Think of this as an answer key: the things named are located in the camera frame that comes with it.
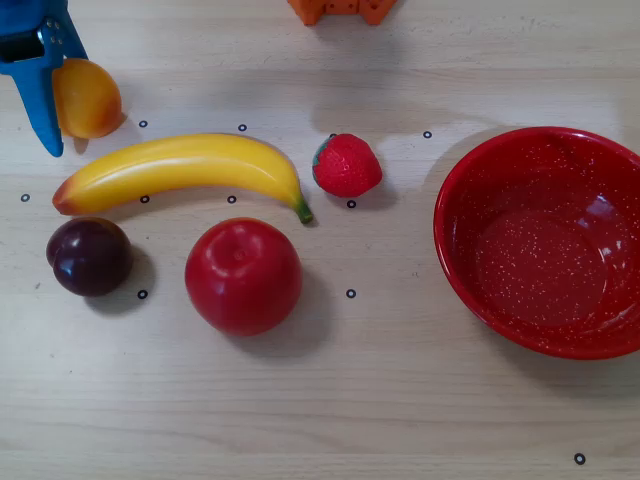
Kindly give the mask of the blue gripper black motor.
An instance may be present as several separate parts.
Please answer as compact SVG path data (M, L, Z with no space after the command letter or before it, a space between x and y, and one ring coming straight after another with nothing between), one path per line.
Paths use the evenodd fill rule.
M1 73L20 61L45 59L44 69L21 69L12 78L18 88L31 127L54 157L64 151L58 123L53 69L64 58L87 59L70 16L67 1L1 0Z

